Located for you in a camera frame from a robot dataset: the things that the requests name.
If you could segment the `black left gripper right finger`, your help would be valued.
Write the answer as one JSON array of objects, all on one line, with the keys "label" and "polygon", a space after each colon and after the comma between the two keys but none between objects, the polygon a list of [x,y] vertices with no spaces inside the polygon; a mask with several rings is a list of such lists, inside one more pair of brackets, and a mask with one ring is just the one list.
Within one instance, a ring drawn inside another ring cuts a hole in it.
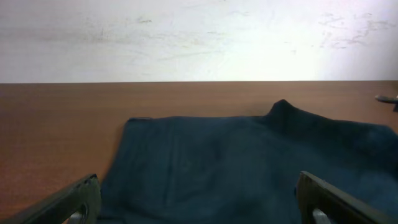
[{"label": "black left gripper right finger", "polygon": [[299,175],[295,196],[302,223],[397,223],[396,219],[306,171]]}]

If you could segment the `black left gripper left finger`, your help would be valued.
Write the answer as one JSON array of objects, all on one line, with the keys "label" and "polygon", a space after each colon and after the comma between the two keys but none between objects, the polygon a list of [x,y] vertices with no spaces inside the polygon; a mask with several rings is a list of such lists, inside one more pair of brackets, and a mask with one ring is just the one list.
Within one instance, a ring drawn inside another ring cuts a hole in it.
[{"label": "black left gripper left finger", "polygon": [[96,174],[88,174],[2,223],[96,223],[100,210],[100,183]]}]

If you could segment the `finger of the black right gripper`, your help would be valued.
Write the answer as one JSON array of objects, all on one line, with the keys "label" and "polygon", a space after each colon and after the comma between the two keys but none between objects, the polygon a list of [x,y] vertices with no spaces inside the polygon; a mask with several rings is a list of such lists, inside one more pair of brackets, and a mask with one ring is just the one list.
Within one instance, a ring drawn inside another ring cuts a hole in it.
[{"label": "finger of the black right gripper", "polygon": [[382,103],[398,104],[398,97],[388,97],[388,96],[376,95],[375,99]]}]

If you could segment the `dark blue shorts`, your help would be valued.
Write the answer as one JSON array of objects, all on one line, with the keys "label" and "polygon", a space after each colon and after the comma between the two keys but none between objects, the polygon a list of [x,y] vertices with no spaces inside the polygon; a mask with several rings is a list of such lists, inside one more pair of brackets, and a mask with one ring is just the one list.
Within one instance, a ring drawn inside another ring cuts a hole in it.
[{"label": "dark blue shorts", "polygon": [[264,116],[128,120],[98,223],[300,223],[302,171],[397,216],[397,134],[281,100]]}]

